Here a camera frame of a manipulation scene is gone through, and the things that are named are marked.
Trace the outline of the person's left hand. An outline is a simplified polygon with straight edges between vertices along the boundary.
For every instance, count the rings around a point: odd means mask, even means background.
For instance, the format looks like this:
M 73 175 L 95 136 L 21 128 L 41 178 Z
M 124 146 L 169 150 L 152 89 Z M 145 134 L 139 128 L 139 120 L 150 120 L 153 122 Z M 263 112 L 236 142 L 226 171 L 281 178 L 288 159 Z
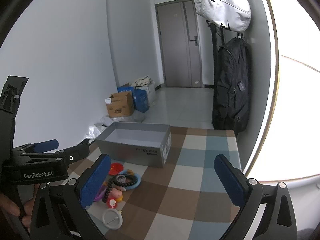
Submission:
M 33 186 L 33 197 L 24 204 L 25 216 L 22 218 L 22 224 L 27 228 L 28 232 L 30 232 L 31 216 L 38 188 L 39 184 L 35 184 Z M 1 192 L 1 209 L 15 217 L 19 217 L 21 215 L 18 205 L 10 200 L 3 192 Z

